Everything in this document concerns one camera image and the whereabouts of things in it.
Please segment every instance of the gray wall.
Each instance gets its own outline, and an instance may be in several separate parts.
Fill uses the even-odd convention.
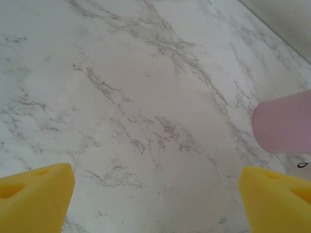
[[[240,0],[311,63],[311,0]]]

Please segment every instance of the white marble countertop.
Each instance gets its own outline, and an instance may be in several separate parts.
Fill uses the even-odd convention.
[[[7,0],[0,176],[71,163],[64,233],[248,233],[252,112],[310,77],[237,0]]]

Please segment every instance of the pink plastic cup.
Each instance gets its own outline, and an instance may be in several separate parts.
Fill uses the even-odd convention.
[[[261,103],[252,127],[267,152],[311,153],[311,90]]]

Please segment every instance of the pink cup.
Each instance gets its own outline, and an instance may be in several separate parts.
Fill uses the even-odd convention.
[[[267,152],[311,153],[311,90],[261,103],[252,127]]]

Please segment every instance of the yellow foam block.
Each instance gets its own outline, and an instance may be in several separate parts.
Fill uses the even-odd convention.
[[[311,232],[311,182],[249,166],[239,189],[252,233]]]
[[[70,164],[0,179],[1,233],[60,233],[74,188]]]

